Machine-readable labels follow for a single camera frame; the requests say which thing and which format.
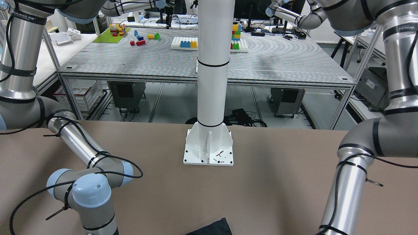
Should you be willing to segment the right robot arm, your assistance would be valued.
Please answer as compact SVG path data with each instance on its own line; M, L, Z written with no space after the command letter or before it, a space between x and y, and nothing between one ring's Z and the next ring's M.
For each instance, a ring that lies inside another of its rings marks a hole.
M46 190L78 212L85 234L118 235L111 200L115 187L133 178L133 164L105 151L82 128L71 110L38 96L33 78L48 16L58 10L69 20L91 22L106 0L7 0L9 18L1 58L1 130L48 128L87 166L60 169L48 179Z

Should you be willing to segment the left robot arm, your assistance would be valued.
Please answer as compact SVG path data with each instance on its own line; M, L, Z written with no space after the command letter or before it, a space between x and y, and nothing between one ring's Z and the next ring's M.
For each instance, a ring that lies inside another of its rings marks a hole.
M370 108L339 144L339 162L319 235L354 234L368 168L383 157L417 157L417 1L319 0L331 27L341 37L356 36L376 25L356 82L366 84L362 71L382 38L388 82L388 106Z

